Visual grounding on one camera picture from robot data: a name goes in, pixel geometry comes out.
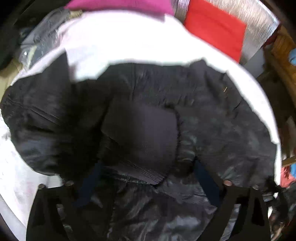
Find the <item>light blue round object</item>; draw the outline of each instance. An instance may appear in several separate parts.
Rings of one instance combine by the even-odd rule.
[[[293,49],[289,53],[289,62],[296,66],[296,49]]]

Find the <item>black garment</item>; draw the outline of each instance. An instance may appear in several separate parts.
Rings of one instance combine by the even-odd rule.
[[[196,240],[215,207],[192,173],[195,158],[237,186],[265,191],[274,175],[276,145],[267,128],[229,77],[204,61],[189,67],[119,64],[98,80],[70,85],[64,54],[43,73],[9,87],[0,107],[17,151],[35,171],[77,178],[98,158],[109,167],[97,188],[103,208],[91,203],[80,210],[107,240]],[[159,122],[151,133],[170,119],[170,140],[162,136],[156,143],[167,148],[161,160],[151,158],[163,155],[161,148],[153,153],[154,137],[133,142],[147,135],[146,123],[129,125],[150,111],[159,113],[145,119],[147,126]]]

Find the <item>shiny black fabric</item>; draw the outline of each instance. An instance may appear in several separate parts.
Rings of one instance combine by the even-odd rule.
[[[63,54],[43,73],[9,87],[0,107],[28,165],[37,172],[77,179],[101,157],[102,147],[110,147],[102,123],[114,98],[174,113],[178,143],[174,163],[157,185],[141,174],[134,178],[118,166],[112,168],[116,163],[104,159],[108,168],[96,197],[79,209],[99,237],[196,240],[215,212],[192,173],[196,157],[237,186],[267,189],[276,145],[227,74],[203,60],[187,67],[119,64],[97,80],[71,85]],[[237,212],[238,207],[223,240]]]

